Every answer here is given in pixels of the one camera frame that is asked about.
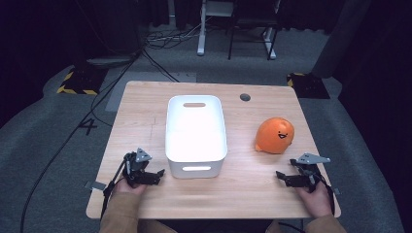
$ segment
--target wooden table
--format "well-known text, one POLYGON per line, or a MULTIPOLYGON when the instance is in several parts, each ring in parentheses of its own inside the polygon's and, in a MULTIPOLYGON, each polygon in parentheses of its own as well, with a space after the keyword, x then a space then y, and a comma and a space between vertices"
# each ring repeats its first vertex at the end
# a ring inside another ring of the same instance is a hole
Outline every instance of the wooden table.
MULTIPOLYGON (((153 159, 147 172, 165 169, 158 186, 149 186, 139 209, 140 218, 302 218, 309 217, 292 187, 276 171, 297 175, 291 158, 318 154, 296 95, 288 86, 129 82, 109 138, 96 181, 109 183, 124 155, 138 148, 153 159), (247 93, 250 101, 242 101, 247 93), (212 179, 174 178, 165 155, 168 101, 175 95, 210 94, 223 107, 228 152, 220 174, 212 179), (284 154, 255 151, 258 127, 270 117, 283 117, 295 128, 284 154)), ((319 168, 329 183, 325 167, 319 168)), ((100 218, 103 193, 94 189, 86 213, 100 218)), ((340 208, 335 201, 336 216, 340 208)))

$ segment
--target chair leg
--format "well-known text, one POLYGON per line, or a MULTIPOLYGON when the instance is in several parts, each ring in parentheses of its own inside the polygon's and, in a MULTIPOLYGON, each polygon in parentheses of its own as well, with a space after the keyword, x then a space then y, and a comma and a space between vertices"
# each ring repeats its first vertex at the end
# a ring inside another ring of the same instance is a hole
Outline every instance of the chair leg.
POLYGON ((270 50, 269 50, 269 53, 267 54, 267 60, 270 60, 270 53, 272 53, 273 51, 273 46, 275 45, 275 39, 277 35, 278 35, 278 28, 275 28, 275 34, 273 34, 272 42, 270 45, 270 50))
POLYGON ((228 60, 230 60, 230 57, 231 57, 231 48, 232 48, 232 45, 233 45, 233 35, 234 35, 234 26, 231 28, 229 56, 227 57, 228 60))

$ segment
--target tan sleeve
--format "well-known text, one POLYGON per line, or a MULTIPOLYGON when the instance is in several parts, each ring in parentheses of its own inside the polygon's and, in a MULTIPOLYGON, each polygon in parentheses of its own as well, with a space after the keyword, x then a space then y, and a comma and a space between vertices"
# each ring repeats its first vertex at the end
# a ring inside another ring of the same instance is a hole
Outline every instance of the tan sleeve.
POLYGON ((333 215, 316 218, 306 226, 305 230, 307 233, 346 233, 346 230, 333 215))
POLYGON ((136 233, 140 196, 114 193, 100 222, 99 233, 136 233))

